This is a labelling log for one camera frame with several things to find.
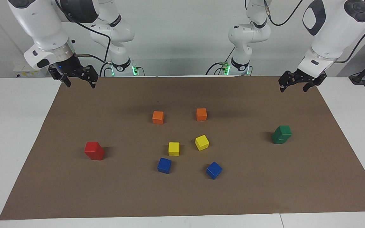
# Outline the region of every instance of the blue object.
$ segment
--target blue object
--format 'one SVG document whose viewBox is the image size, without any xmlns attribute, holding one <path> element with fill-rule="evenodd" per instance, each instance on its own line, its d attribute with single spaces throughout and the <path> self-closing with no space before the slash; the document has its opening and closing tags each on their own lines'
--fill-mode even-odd
<svg viewBox="0 0 365 228">
<path fill-rule="evenodd" d="M 171 169 L 171 160 L 161 158 L 158 162 L 157 170 L 162 173 L 170 173 Z"/>
<path fill-rule="evenodd" d="M 207 168 L 207 174 L 212 178 L 216 179 L 219 174 L 222 172 L 222 167 L 218 165 L 218 163 L 213 162 L 208 168 Z"/>
</svg>

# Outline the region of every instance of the red cube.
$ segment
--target red cube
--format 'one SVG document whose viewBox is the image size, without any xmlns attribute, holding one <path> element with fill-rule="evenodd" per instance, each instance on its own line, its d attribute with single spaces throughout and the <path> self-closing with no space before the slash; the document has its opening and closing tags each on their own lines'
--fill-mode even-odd
<svg viewBox="0 0 365 228">
<path fill-rule="evenodd" d="M 98 142 L 88 142 L 85 145 L 84 153 L 92 160 L 101 161 L 105 152 Z"/>
</svg>

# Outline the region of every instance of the orange cube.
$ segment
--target orange cube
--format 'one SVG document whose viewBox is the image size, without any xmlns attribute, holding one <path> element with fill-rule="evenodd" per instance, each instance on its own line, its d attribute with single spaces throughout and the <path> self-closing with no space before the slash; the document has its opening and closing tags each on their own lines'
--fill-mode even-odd
<svg viewBox="0 0 365 228">
<path fill-rule="evenodd" d="M 197 108 L 197 121 L 206 121 L 207 117 L 208 115 L 206 108 Z"/>
<path fill-rule="evenodd" d="M 153 113 L 153 123 L 154 124 L 163 124 L 164 123 L 164 112 L 154 111 L 154 113 Z"/>
</svg>

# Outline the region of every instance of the green light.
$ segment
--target green light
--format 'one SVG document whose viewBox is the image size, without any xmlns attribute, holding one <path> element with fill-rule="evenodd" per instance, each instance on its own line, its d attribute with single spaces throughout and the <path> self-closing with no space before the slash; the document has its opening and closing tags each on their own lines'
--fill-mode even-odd
<svg viewBox="0 0 365 228">
<path fill-rule="evenodd" d="M 133 70 L 133 75 L 136 76 L 136 75 L 139 75 L 139 70 L 136 69 L 135 66 L 132 66 L 132 70 Z"/>
<path fill-rule="evenodd" d="M 225 71 L 223 72 L 225 75 L 229 75 L 230 72 L 230 66 L 227 65 L 227 68 L 225 68 Z"/>
</svg>

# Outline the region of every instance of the white table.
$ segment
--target white table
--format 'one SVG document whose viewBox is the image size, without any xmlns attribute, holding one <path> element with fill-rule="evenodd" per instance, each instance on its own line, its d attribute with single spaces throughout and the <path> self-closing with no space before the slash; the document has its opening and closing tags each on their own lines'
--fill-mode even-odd
<svg viewBox="0 0 365 228">
<path fill-rule="evenodd" d="M 0 78 L 0 214 L 59 85 L 51 78 Z M 318 88 L 365 168 L 365 88 L 348 78 L 327 78 Z M 0 221 L 0 227 L 365 228 L 365 212 L 38 219 Z"/>
</svg>

